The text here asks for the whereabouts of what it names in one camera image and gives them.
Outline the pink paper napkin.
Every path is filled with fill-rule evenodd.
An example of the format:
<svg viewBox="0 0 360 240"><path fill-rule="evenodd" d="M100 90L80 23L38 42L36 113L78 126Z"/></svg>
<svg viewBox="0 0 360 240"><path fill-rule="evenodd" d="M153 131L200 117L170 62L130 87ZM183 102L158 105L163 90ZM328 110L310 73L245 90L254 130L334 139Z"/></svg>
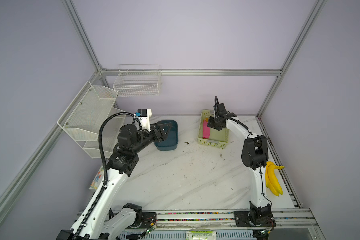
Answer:
<svg viewBox="0 0 360 240"><path fill-rule="evenodd" d="M202 131L202 138L209 139L211 134L211 128L208 127L208 122L203 120L203 131Z"/></svg>

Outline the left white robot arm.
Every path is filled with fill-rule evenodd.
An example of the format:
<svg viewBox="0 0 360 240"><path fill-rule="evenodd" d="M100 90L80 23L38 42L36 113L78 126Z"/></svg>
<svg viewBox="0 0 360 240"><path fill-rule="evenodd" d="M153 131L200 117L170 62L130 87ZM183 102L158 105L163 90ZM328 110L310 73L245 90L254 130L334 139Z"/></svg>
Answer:
<svg viewBox="0 0 360 240"><path fill-rule="evenodd" d="M118 142L109 158L103 146L103 132L108 122L119 116L130 116L132 124L120 128ZM115 113L105 119L99 129L98 144L103 166L99 188L91 198L79 219L69 230L61 230L58 240L117 240L128 227L142 224L142 207L127 203L117 215L110 210L118 192L130 177L139 161L139 152L151 143L165 141L172 128L171 123L150 123L150 110L139 109L135 114Z"/></svg>

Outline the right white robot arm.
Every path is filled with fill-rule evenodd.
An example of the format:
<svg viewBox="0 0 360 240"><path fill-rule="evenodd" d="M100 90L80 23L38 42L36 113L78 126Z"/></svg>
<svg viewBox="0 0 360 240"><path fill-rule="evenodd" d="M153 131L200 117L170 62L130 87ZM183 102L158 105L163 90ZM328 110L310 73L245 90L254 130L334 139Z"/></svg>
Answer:
<svg viewBox="0 0 360 240"><path fill-rule="evenodd" d="M266 194L266 165L269 159L267 138L253 133L238 116L226 110L225 105L215 98L214 115L209 117L207 126L221 131L228 129L243 140L241 160L250 169L252 181L251 200L247 223L259 227L272 215L272 202Z"/></svg>

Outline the colourful napkin packet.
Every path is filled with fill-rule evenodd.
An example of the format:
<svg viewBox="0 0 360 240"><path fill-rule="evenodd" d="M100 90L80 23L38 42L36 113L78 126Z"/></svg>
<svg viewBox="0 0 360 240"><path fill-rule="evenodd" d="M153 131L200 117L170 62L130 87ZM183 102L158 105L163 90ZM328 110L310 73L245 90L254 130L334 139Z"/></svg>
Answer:
<svg viewBox="0 0 360 240"><path fill-rule="evenodd" d="M98 187L101 185L103 178L104 178L104 168L103 168L103 166L101 166L100 169L98 170L95 178L93 179L93 181L89 187L89 190L92 192L95 192L98 189Z"/></svg>

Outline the teal plastic oval tub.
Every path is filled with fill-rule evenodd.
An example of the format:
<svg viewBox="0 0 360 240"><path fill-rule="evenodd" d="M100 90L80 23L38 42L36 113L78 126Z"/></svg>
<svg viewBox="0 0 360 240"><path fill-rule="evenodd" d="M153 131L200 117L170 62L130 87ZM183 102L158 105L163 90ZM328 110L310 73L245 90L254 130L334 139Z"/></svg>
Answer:
<svg viewBox="0 0 360 240"><path fill-rule="evenodd" d="M162 120L157 124L171 124L171 129L168 132L168 137L165 141L154 143L159 151L173 151L177 148L179 143L178 123L174 120Z"/></svg>

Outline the light green plastic basket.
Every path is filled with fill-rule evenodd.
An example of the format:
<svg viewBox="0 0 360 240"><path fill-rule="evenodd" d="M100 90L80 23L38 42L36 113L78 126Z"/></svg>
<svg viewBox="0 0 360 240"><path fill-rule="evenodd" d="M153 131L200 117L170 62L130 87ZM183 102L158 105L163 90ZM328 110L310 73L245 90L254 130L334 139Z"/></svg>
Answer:
<svg viewBox="0 0 360 240"><path fill-rule="evenodd" d="M206 120L209 117L213 117L214 112L213 110L202 110L201 112L201 119L199 124L199 132L198 132L198 144L204 146L215 147L219 149L225 149L229 143L229 130L215 130L210 128L210 135L207 139L203 138L204 128L207 129L207 122Z"/></svg>

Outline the yellow bananas bunch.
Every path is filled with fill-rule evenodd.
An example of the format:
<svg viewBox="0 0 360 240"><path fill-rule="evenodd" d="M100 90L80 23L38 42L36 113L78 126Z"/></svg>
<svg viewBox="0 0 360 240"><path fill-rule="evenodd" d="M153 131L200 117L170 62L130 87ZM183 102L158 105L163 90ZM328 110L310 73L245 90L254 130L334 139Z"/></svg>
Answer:
<svg viewBox="0 0 360 240"><path fill-rule="evenodd" d="M265 175L266 187L277 197L283 195L283 189L276 177L275 170L282 170L284 168L284 166L277 166L273 162L267 161Z"/></svg>

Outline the white perforated metal shelf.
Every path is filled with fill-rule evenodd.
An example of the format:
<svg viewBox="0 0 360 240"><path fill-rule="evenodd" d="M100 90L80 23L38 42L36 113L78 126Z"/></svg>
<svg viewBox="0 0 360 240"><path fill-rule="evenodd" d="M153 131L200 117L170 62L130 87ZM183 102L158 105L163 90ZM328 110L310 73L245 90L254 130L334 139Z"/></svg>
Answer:
<svg viewBox="0 0 360 240"><path fill-rule="evenodd" d="M109 116L121 112L115 105L117 96L118 92L113 89L87 82L57 121L58 126L92 159L101 157L101 125Z"/></svg>

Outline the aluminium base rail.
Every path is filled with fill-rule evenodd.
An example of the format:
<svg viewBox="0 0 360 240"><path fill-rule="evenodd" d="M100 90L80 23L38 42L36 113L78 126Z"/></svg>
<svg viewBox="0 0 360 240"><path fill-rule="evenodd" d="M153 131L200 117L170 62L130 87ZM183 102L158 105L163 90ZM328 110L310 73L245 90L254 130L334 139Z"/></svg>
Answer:
<svg viewBox="0 0 360 240"><path fill-rule="evenodd" d="M119 212L109 207L104 212L85 210L61 235L68 240L174 239L200 232L202 237L222 239L268 239L271 231L308 229L314 240L323 240L323 232L309 209L276 209L269 206L244 210L184 210L144 212L127 204Z"/></svg>

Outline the aluminium frame profile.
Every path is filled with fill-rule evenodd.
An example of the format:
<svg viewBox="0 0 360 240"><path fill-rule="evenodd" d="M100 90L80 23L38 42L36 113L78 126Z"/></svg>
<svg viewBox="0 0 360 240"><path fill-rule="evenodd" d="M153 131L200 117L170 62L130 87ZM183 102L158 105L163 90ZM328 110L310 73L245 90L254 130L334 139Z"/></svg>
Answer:
<svg viewBox="0 0 360 240"><path fill-rule="evenodd" d="M284 69L315 1L0 1L0 197L93 72Z"/></svg>

